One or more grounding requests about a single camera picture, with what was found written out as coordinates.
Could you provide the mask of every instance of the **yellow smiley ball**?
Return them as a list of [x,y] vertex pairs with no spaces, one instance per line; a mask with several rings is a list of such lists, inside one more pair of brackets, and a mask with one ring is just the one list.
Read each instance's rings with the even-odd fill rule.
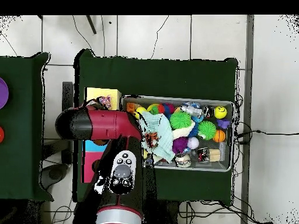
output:
[[144,111],[147,111],[147,109],[145,109],[144,107],[137,107],[137,109],[134,112],[135,118],[139,120],[139,114],[142,114]]
[[227,115],[227,109],[225,107],[215,107],[215,118],[221,119]]

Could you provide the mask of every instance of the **blue block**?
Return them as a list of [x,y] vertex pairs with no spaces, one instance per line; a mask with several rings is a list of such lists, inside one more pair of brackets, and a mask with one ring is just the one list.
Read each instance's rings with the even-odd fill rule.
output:
[[90,140],[85,141],[85,151],[88,152],[104,152],[107,145],[99,146]]

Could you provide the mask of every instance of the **purple plate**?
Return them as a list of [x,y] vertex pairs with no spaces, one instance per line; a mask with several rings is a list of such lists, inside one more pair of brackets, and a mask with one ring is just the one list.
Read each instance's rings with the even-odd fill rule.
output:
[[5,106],[8,100],[8,87],[4,80],[0,78],[0,109]]

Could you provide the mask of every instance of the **light blue cloth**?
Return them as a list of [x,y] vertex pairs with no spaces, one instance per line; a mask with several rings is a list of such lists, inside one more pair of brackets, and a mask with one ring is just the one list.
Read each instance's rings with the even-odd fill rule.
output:
[[[152,115],[151,113],[144,111],[142,117],[139,120],[143,139],[141,145],[149,153],[153,153],[171,162],[175,157],[175,153],[172,151],[173,135],[169,120],[164,114]],[[158,146],[150,148],[145,140],[146,133],[156,132],[159,138]]]

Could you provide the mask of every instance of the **orange object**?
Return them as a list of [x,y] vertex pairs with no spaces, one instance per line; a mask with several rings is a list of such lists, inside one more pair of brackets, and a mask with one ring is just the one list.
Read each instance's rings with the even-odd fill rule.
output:
[[127,112],[134,114],[134,112],[135,112],[135,104],[134,103],[127,103]]
[[225,140],[225,133],[224,131],[218,129],[216,130],[216,134],[213,137],[215,142],[223,142]]
[[4,139],[4,130],[0,127],[0,143],[3,141]]

